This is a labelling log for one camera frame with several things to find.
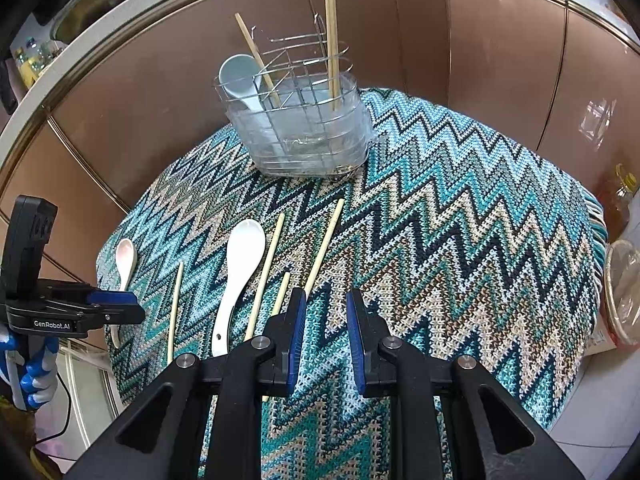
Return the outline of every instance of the spoon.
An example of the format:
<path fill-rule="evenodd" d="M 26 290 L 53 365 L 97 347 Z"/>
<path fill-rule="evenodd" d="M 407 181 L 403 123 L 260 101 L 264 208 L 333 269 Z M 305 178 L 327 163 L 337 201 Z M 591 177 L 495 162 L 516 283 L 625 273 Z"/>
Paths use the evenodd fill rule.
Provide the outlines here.
<path fill-rule="evenodd" d="M 116 247 L 116 267 L 120 274 L 120 291 L 124 292 L 129 286 L 129 281 L 136 268 L 138 252 L 133 242 L 128 238 L 123 238 Z M 118 326 L 109 325 L 111 328 L 111 340 L 116 348 L 120 348 L 120 337 L 118 336 Z"/>
<path fill-rule="evenodd" d="M 260 67 L 253 56 L 236 54 L 220 66 L 218 79 L 231 97 L 240 99 L 250 111 L 261 112 L 264 107 L 257 92 L 262 83 L 259 72 Z"/>
<path fill-rule="evenodd" d="M 265 244 L 264 231 L 255 220 L 242 220 L 229 235 L 229 241 L 226 243 L 226 287 L 211 337 L 213 357 L 229 352 L 227 343 L 231 313 L 244 286 L 262 259 Z"/>

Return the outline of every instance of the gloved hand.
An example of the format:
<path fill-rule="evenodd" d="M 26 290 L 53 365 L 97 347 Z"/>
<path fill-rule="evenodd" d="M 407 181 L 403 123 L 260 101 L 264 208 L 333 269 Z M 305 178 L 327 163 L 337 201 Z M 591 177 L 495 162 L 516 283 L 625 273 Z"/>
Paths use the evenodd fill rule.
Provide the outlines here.
<path fill-rule="evenodd" d="M 19 377 L 18 366 L 24 358 L 18 352 L 18 337 L 0 322 L 0 378 L 11 386 L 14 406 L 19 410 L 39 408 L 53 399 L 58 387 L 59 339 L 57 337 L 28 336 L 30 359 L 26 373 Z"/>

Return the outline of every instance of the logo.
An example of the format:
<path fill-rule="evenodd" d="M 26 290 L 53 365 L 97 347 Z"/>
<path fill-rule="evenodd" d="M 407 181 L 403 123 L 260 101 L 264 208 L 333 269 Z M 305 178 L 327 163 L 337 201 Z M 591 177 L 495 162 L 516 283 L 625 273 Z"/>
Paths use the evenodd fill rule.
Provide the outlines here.
<path fill-rule="evenodd" d="M 34 319 L 33 327 L 44 328 L 46 330 L 57 330 L 58 332 L 72 332 L 71 323 L 69 321 Z"/>

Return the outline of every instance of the knitted blanket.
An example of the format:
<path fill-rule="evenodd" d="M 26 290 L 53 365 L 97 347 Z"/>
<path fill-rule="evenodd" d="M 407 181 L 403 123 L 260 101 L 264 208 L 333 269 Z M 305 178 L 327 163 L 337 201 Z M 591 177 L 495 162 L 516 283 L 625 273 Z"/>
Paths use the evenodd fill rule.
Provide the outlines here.
<path fill-rule="evenodd" d="M 286 214 L 259 334 L 284 272 L 292 273 L 290 287 L 304 285 L 344 197 L 307 301 L 295 393 L 263 404 L 264 478 L 388 474 L 388 401 L 361 398 L 353 380 L 345 306 L 351 286 L 392 334 L 425 353 L 474 355 L 545 427 L 562 410 L 598 308 L 606 230 L 600 205 L 580 183 L 448 108 L 393 90 L 361 97 L 380 138 L 349 177 L 263 176 L 229 125 L 168 166 L 98 256 L 99 285 L 117 288 L 117 243 L 131 238 L 138 249 L 129 290 L 146 319 L 121 327 L 122 346 L 111 348 L 126 403 L 165 366 L 178 262 L 184 277 L 175 354 L 207 358 L 234 225 L 257 220 L 268 244 L 279 213 Z M 242 341 L 258 278 L 232 317 L 231 347 Z"/>

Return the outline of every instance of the bamboo chopstick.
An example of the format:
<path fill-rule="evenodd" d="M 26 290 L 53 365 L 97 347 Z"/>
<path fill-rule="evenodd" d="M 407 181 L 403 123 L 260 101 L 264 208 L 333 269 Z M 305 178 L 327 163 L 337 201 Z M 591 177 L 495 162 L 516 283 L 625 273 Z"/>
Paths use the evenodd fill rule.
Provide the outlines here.
<path fill-rule="evenodd" d="M 336 224 L 338 223 L 338 218 L 340 218 L 340 212 L 342 211 L 342 206 L 344 205 L 344 199 L 341 198 L 338 200 L 338 204 L 335 207 L 334 214 L 331 217 L 331 221 L 324 233 L 324 238 L 322 239 L 322 245 L 320 246 L 320 250 L 316 255 L 316 260 L 314 261 L 314 266 L 309 273 L 309 277 L 306 279 L 305 283 L 305 295 L 309 297 L 311 293 L 311 289 L 314 288 L 314 282 L 316 281 L 316 276 L 318 276 L 318 271 L 320 270 L 320 265 L 322 264 L 322 260 L 324 259 L 324 254 L 326 253 L 326 249 L 329 246 L 329 241 L 331 241 L 331 236 L 334 234 L 334 229 Z"/>
<path fill-rule="evenodd" d="M 184 262 L 178 265 L 178 275 L 175 277 L 174 285 L 174 302 L 171 306 L 171 317 L 169 320 L 169 341 L 166 346 L 166 364 L 171 364 L 174 360 L 174 337 L 175 337 L 175 320 L 178 317 L 178 298 L 180 298 L 180 285 L 182 284 L 182 272 L 184 270 Z"/>
<path fill-rule="evenodd" d="M 272 316 L 277 316 L 280 313 L 280 308 L 282 307 L 282 302 L 284 301 L 284 295 L 287 293 L 287 287 L 289 287 L 290 278 L 291 273 L 285 272 L 284 276 L 282 277 L 282 283 L 280 283 L 280 288 L 278 289 L 276 302 L 273 304 L 273 310 L 271 311 Z M 268 400 L 268 395 L 262 396 L 262 402 L 267 402 Z"/>
<path fill-rule="evenodd" d="M 338 17 L 335 0 L 324 0 L 326 15 L 326 47 L 328 56 L 328 78 L 331 99 L 340 95 L 340 61 L 338 59 Z"/>
<path fill-rule="evenodd" d="M 260 67 L 260 70 L 265 70 L 264 63 L 262 62 L 262 57 L 260 56 L 260 52 L 258 52 L 258 47 L 255 46 L 254 38 L 251 37 L 251 33 L 249 33 L 249 29 L 246 28 L 246 25 L 242 20 L 242 16 L 240 16 L 238 12 L 236 12 L 236 22 L 238 22 L 238 27 L 240 27 L 240 31 L 244 36 L 244 40 L 246 41 L 246 44 L 249 46 L 249 50 L 251 51 L 252 56 L 254 56 L 255 62 L 258 64 L 258 67 Z M 266 83 L 269 90 L 271 91 L 271 95 L 273 96 L 273 100 L 275 101 L 276 106 L 278 107 L 282 106 L 282 101 L 280 100 L 280 96 L 278 95 L 278 93 L 275 91 L 275 88 L 273 86 L 273 81 L 269 73 L 265 72 L 262 75 L 262 77 L 264 78 L 264 82 Z"/>
<path fill-rule="evenodd" d="M 271 268 L 271 262 L 273 261 L 273 255 L 276 252 L 278 240 L 280 238 L 280 232 L 282 232 L 282 225 L 284 224 L 284 213 L 280 213 L 278 216 L 278 222 L 276 229 L 273 231 L 273 237 L 271 238 L 271 244 L 269 245 L 269 251 L 267 257 L 262 266 L 262 273 L 260 274 L 260 282 L 258 282 L 258 289 L 255 291 L 254 306 L 251 309 L 251 315 L 249 316 L 249 323 L 246 326 L 246 333 L 244 334 L 244 340 L 248 341 L 254 336 L 255 323 L 258 321 L 258 314 L 260 314 L 260 304 L 262 303 L 262 295 L 264 294 L 264 287 L 267 284 L 267 278 L 269 277 L 269 269 Z"/>

